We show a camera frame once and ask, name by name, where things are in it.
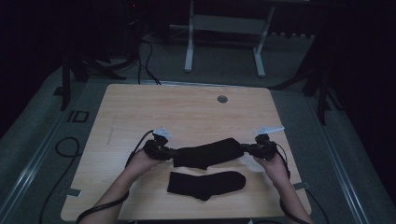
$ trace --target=table leg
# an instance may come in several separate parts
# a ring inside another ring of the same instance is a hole
[[[265,77],[261,53],[262,53],[262,46],[264,45],[265,37],[267,37],[268,29],[270,28],[271,19],[273,18],[274,12],[275,12],[275,7],[271,7],[270,12],[268,13],[267,21],[262,27],[262,35],[261,35],[260,43],[257,47],[253,48],[253,56],[256,62],[257,75],[259,77]]]
[[[190,1],[190,25],[189,25],[189,45],[187,46],[186,63],[184,71],[190,72],[192,69],[192,58],[194,53],[194,43],[192,41],[194,32],[194,1]]]

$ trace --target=black cable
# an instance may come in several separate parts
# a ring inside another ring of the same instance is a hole
[[[288,166],[288,157],[287,157],[287,155],[286,155],[286,151],[285,151],[285,149],[284,149],[281,145],[279,145],[279,144],[276,144],[276,145],[279,146],[280,148],[282,148],[282,150],[283,150],[283,153],[284,153],[285,157],[283,157],[283,156],[280,154],[279,150],[277,150],[276,153],[277,153],[277,154],[280,156],[280,158],[282,159],[283,164],[285,165],[286,171],[287,171],[287,173],[288,173],[288,178],[290,179],[290,170],[289,170],[289,166]],[[293,221],[295,221],[295,222],[297,222],[297,223],[301,223],[301,224],[309,224],[309,222],[306,222],[306,221],[304,221],[304,220],[301,220],[301,219],[297,218],[296,216],[294,216],[292,213],[290,213],[290,212],[288,211],[288,209],[285,207],[285,204],[283,204],[282,199],[279,199],[279,205],[280,205],[280,208],[282,209],[283,213],[284,213],[287,217],[291,218]]]
[[[73,140],[76,142],[76,152],[74,155],[67,155],[67,154],[63,154],[60,150],[59,150],[59,145],[64,142],[65,140]],[[71,166],[73,165],[75,159],[79,156],[81,156],[82,154],[79,153],[79,142],[77,140],[77,138],[75,137],[66,137],[64,139],[62,139],[61,141],[59,141],[56,146],[55,146],[55,150],[56,153],[58,153],[58,155],[62,156],[62,157],[66,157],[66,158],[72,158],[72,160],[70,161],[69,165],[67,166],[67,168],[64,170],[64,173],[61,175],[61,177],[59,177],[58,181],[56,181],[56,184],[53,186],[52,190],[49,192],[49,195],[47,196],[46,200],[44,201],[42,207],[41,207],[41,211],[40,211],[40,215],[38,217],[38,223],[41,224],[43,223],[43,215],[44,215],[44,211],[46,209],[47,203],[50,200],[50,196],[53,194],[53,192],[55,191],[55,189],[58,187],[59,183],[61,183],[62,179],[64,179],[64,176],[67,174],[67,172],[70,170]]]
[[[131,155],[129,155],[128,160],[126,161],[125,167],[129,164],[129,161],[132,159],[132,157],[134,156],[134,154],[136,154],[136,151],[139,149],[140,144],[142,144],[143,140],[146,138],[146,136],[149,133],[153,133],[154,130],[150,130],[148,132],[145,133],[145,135],[143,135],[143,137],[140,139],[139,143],[136,145],[136,147],[134,148],[134,151],[131,153]]]
[[[142,71],[142,61],[140,59],[139,52],[137,52],[137,60],[139,61],[139,70],[137,71],[137,83],[140,85],[140,72]]]
[[[320,212],[323,214],[324,218],[326,219],[326,223],[330,224],[329,217],[327,216],[326,212],[324,211],[323,207],[320,205],[318,200],[314,197],[314,195],[309,191],[308,189],[305,190],[309,196],[314,200],[314,202],[317,204],[318,208],[320,209]]]
[[[129,156],[129,158],[128,158],[126,164],[125,164],[125,167],[128,165],[129,161],[132,159],[132,157],[134,156],[134,154],[136,154],[137,150],[139,149],[140,144],[142,144],[142,142],[143,142],[143,140],[146,138],[146,136],[147,136],[149,133],[153,133],[153,132],[154,132],[153,130],[150,130],[150,131],[148,131],[147,133],[145,133],[145,135],[143,135],[143,137],[140,139],[139,143],[138,143],[138,144],[136,145],[136,147],[134,148],[134,151],[133,151],[133,152],[131,153],[131,155]],[[78,223],[79,223],[84,217],[86,217],[87,215],[90,215],[90,214],[95,213],[95,212],[102,211],[102,210],[104,210],[104,209],[107,209],[107,208],[109,208],[109,207],[115,206],[115,205],[120,204],[120,203],[123,203],[125,200],[128,199],[128,197],[129,197],[129,190],[126,192],[126,194],[125,194],[122,198],[120,198],[120,199],[118,199],[118,200],[116,200],[116,201],[114,201],[114,202],[105,203],[105,204],[101,204],[101,205],[97,205],[97,206],[92,207],[92,208],[90,208],[90,209],[88,209],[88,210],[85,210],[83,213],[81,213],[81,214],[78,216],[78,218],[77,218],[77,220],[76,220],[76,223],[78,224]]]
[[[147,45],[149,45],[149,48],[150,48],[150,51],[149,51],[149,54],[148,54],[148,58],[147,58],[147,60],[146,60],[146,66],[145,66],[146,72],[147,72],[148,75],[155,81],[155,83],[156,83],[157,85],[161,85],[160,80],[159,80],[158,78],[156,78],[154,75],[152,75],[152,73],[149,71],[149,59],[150,59],[151,54],[152,54],[152,45],[151,45],[148,41],[146,41],[146,40],[144,40],[144,39],[142,39],[142,42],[145,43],[145,44],[147,44]]]
[[[289,166],[288,166],[288,157],[286,155],[285,149],[283,149],[282,146],[280,146],[279,144],[276,144],[277,146],[279,146],[280,148],[282,148],[283,153],[285,155],[285,158],[282,157],[282,155],[279,153],[279,151],[277,150],[276,153],[282,158],[284,165],[286,167],[286,170],[288,172],[288,176],[290,178],[290,170],[289,170]],[[320,205],[320,203],[317,201],[317,199],[314,197],[314,195],[312,195],[311,191],[309,191],[308,189],[305,190],[306,193],[309,194],[309,196],[311,196],[311,198],[314,200],[314,202],[317,204],[318,208],[320,209],[320,212],[323,214],[324,218],[326,219],[326,223],[330,224],[330,220],[326,214],[326,212],[324,211],[323,207]],[[280,204],[280,208],[282,209],[282,211],[285,213],[285,215],[289,218],[291,218],[292,220],[294,220],[295,222],[298,223],[302,223],[302,224],[309,224],[306,221],[303,221],[297,217],[295,217],[294,215],[292,215],[285,207],[285,204],[283,204],[282,200],[279,200],[279,204]]]

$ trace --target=metal stand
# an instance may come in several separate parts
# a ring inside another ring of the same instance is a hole
[[[260,35],[261,39],[257,47],[253,49],[254,60],[256,62],[257,74],[264,77],[264,66],[262,64],[262,46],[267,37],[271,19],[273,18],[275,7],[271,7],[269,14],[265,20],[242,19],[217,17],[194,14],[194,1],[190,0],[190,25],[189,25],[189,45],[187,46],[186,63],[184,71],[190,72],[192,69],[192,59],[194,52],[193,33],[194,30],[207,30],[225,33],[239,33]]]

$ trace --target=hand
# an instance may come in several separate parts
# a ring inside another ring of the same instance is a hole
[[[271,161],[265,159],[253,157],[265,170],[265,173],[273,181],[275,188],[281,188],[286,184],[289,184],[288,172],[282,158],[276,153]]]
[[[163,161],[157,161],[151,159],[144,150],[138,151],[130,160],[128,166],[125,168],[127,172],[131,172],[134,175],[143,175],[151,169],[151,167],[162,163]]]

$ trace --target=wooden table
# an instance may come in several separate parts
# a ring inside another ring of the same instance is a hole
[[[220,95],[226,96],[228,102],[220,103]],[[71,186],[71,189],[80,189],[81,195],[67,197],[62,219],[76,220],[81,212],[97,202],[149,130],[165,127],[173,135],[167,146],[180,148],[197,147],[228,137],[239,143],[253,144],[253,132],[261,126],[282,126],[267,89],[109,85]],[[280,131],[269,136],[286,150],[291,183],[301,182],[285,133]],[[247,183],[241,190],[212,196],[203,202],[168,193],[171,171],[189,175],[237,171],[247,178]],[[174,168],[173,161],[167,161],[143,175],[130,191],[120,219],[283,216],[272,182],[247,153],[239,159],[210,166],[207,171]],[[300,189],[297,193],[310,213],[305,191]]]

